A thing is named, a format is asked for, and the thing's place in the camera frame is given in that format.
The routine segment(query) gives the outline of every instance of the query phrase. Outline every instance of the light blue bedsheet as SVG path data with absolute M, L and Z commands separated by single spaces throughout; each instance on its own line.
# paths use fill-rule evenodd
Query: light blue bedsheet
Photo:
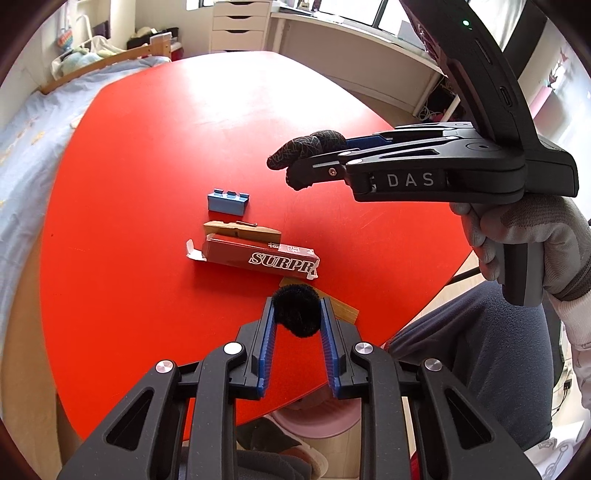
M 105 85 L 168 61 L 123 61 L 72 80 L 47 96 L 35 92 L 0 131 L 0 359 L 14 294 L 43 224 L 61 156 L 74 133 L 72 121 L 84 114 Z

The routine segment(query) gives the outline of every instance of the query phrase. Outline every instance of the black fuzzy ball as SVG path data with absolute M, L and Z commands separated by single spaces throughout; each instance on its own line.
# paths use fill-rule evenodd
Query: black fuzzy ball
M 306 338 L 320 330 L 320 297 L 309 285 L 285 285 L 272 297 L 274 318 L 296 337 Z

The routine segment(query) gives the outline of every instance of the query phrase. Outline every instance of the wooden bed rail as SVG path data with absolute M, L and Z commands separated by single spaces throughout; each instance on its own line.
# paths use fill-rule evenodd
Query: wooden bed rail
M 117 55 L 113 55 L 112 57 L 107 57 L 105 59 L 96 61 L 81 69 L 77 69 L 68 75 L 64 75 L 63 77 L 48 83 L 47 85 L 39 88 L 39 91 L 43 95 L 47 95 L 50 92 L 53 92 L 56 88 L 68 83 L 71 80 L 74 80 L 86 73 L 94 72 L 95 70 L 100 70 L 101 68 L 107 67 L 109 65 L 113 65 L 114 63 L 123 61 L 123 60 L 135 60 L 139 57 L 147 57 L 152 55 L 154 57 L 168 57 L 170 58 L 170 34 L 161 34 L 155 35 L 150 38 L 149 45 L 143 45 L 141 47 L 132 48 L 131 50 L 125 50 L 122 53 Z

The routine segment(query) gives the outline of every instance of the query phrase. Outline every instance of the red table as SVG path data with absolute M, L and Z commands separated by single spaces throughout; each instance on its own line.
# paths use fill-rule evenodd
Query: red table
M 291 190 L 265 160 L 317 129 L 388 129 L 318 73 L 274 53 L 206 55 L 104 88 L 70 141 L 43 232 L 41 302 L 51 369 L 81 437 L 161 359 L 202 359 L 259 318 L 281 277 L 185 257 L 203 241 L 213 188 L 251 195 L 244 220 L 314 248 L 313 284 L 360 310 L 381 344 L 466 258 L 445 204 L 356 203 L 342 182 Z M 326 382 L 318 335 L 278 330 L 271 386 L 240 402 L 238 422 Z

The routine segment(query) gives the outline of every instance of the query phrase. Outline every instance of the white desk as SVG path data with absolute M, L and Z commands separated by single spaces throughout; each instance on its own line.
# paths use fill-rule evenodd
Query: white desk
M 274 29 L 270 25 L 267 49 L 285 54 L 317 70 L 348 90 L 390 103 L 414 116 L 423 107 L 442 75 L 439 66 L 425 51 L 387 32 L 374 33 L 371 30 L 375 29 L 366 30 L 350 22 L 338 23 L 283 12 L 272 12 L 271 23 Z M 299 44 L 289 48 L 286 44 L 290 42 L 291 32 L 288 32 L 296 24 L 302 25 L 298 27 L 302 31 L 294 35 L 296 38 L 292 40 Z M 322 31 L 319 28 L 326 29 L 322 39 L 317 37 Z M 316 35 L 316 42 L 306 45 L 311 35 Z M 364 41 L 371 41 L 379 47 L 368 46 Z M 335 48 L 330 53 L 323 53 L 330 43 L 336 43 Z M 343 58 L 343 49 L 352 53 L 350 65 Z M 319 51 L 317 57 L 324 54 L 325 61 L 313 58 L 309 55 L 310 51 Z M 363 69 L 365 74 L 360 75 L 358 69 Z

